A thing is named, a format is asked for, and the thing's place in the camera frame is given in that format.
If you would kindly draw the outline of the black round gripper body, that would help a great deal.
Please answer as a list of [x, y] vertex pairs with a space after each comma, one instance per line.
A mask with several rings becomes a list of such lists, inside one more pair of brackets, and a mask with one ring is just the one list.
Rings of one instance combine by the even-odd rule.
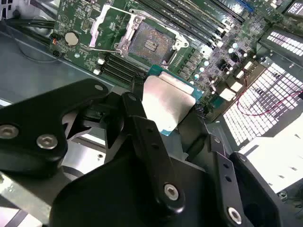
[[156, 205], [146, 171], [134, 154], [68, 184], [53, 202], [52, 227], [222, 227], [207, 174], [172, 159], [186, 197], [184, 211], [167, 217]]

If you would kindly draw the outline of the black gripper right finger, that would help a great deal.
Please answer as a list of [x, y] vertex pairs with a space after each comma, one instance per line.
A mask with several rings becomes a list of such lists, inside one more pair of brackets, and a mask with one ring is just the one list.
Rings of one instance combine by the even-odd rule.
[[224, 143], [206, 126], [197, 105], [179, 124], [186, 160], [210, 178], [220, 218], [229, 227], [286, 227], [287, 213], [252, 163], [241, 153], [225, 152]]

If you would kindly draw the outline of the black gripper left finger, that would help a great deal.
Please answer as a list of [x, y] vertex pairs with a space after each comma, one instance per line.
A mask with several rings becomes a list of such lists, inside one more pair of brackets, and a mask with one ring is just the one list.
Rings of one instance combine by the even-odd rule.
[[55, 175], [68, 140], [92, 128], [107, 133], [108, 163], [134, 154], [146, 171], [156, 205], [165, 216], [185, 208], [171, 159], [139, 97], [109, 92], [94, 79], [4, 107], [0, 111], [0, 169], [32, 178]]

